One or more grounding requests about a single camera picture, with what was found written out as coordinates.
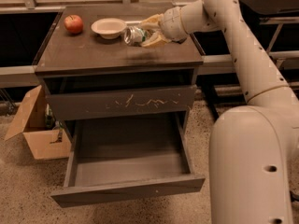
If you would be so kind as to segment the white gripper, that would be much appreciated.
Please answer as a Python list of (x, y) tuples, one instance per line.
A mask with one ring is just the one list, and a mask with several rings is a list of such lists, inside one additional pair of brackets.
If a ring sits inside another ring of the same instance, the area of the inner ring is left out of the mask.
[(143, 48), (148, 49), (163, 46), (171, 41), (180, 42), (188, 36), (182, 25), (179, 7), (170, 8), (164, 14), (152, 15), (141, 21), (137, 27), (153, 31), (161, 29), (162, 32), (154, 32), (141, 44)]

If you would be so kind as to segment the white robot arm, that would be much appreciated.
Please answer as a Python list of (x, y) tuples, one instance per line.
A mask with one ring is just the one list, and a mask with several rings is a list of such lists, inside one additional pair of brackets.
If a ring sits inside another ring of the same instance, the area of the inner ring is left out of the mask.
[(299, 100), (244, 21), (238, 0), (199, 0), (153, 15), (144, 47), (222, 31), (245, 105), (215, 122), (209, 143), (213, 224), (293, 224), (288, 160), (298, 148)]

